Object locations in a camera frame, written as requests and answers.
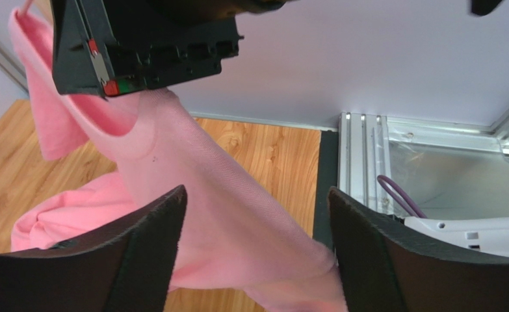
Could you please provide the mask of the bright pink t shirt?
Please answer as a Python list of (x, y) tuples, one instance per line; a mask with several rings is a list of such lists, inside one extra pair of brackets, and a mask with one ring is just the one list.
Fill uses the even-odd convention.
[(45, 249), (139, 209), (178, 185), (188, 194), (170, 288), (243, 290), (268, 311), (346, 311), (333, 253), (290, 214), (163, 88), (105, 101), (60, 95), (53, 29), (20, 9), (8, 28), (25, 66), (42, 155), (86, 142), (117, 165), (24, 214), (12, 251)]

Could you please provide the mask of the pink wire hanger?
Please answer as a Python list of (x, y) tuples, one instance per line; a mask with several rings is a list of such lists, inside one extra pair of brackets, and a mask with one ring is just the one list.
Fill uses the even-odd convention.
[(21, 8), (18, 10), (18, 13), (26, 15), (26, 13), (28, 13), (33, 2), (34, 2), (33, 0), (24, 0)]

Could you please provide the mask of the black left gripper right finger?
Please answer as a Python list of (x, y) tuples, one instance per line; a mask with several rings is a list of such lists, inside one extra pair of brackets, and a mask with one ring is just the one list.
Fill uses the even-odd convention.
[(349, 311), (509, 311), (509, 257), (419, 233), (338, 188), (328, 208)]

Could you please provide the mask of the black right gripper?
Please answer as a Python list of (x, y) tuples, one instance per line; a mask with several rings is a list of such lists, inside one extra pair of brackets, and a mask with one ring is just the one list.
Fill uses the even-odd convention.
[(52, 1), (52, 76), (61, 95), (113, 98), (222, 71), (239, 54), (239, 14), (283, 1)]

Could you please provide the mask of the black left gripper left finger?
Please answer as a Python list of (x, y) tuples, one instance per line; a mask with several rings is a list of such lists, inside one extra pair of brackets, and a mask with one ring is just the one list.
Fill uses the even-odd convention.
[(0, 311), (162, 311), (187, 192), (48, 249), (0, 254)]

